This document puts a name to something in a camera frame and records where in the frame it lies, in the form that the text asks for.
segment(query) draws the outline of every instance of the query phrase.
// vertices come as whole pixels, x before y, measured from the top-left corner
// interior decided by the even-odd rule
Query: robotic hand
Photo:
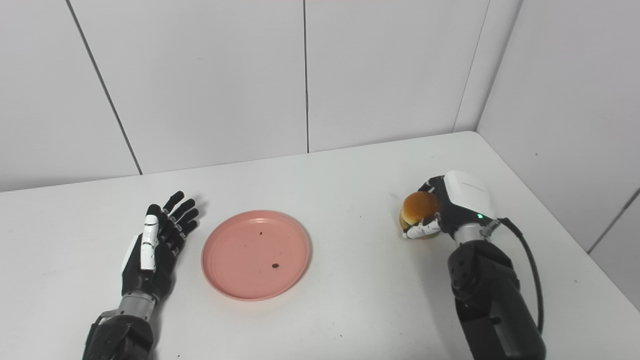
[[[453,170],[432,177],[419,191],[436,196],[438,212],[434,224],[420,224],[417,230],[441,230],[456,242],[447,262],[451,290],[474,359],[544,359],[540,278],[520,230],[509,218],[495,216],[482,182],[464,172]],[[500,224],[518,237],[531,264],[538,297],[537,326],[520,294],[511,259],[491,242]]]
[[[122,270],[122,300],[91,325],[83,360],[146,360],[154,342],[149,319],[167,297],[187,235],[198,227],[195,201],[177,192],[163,208],[147,209],[144,231],[132,241]]]

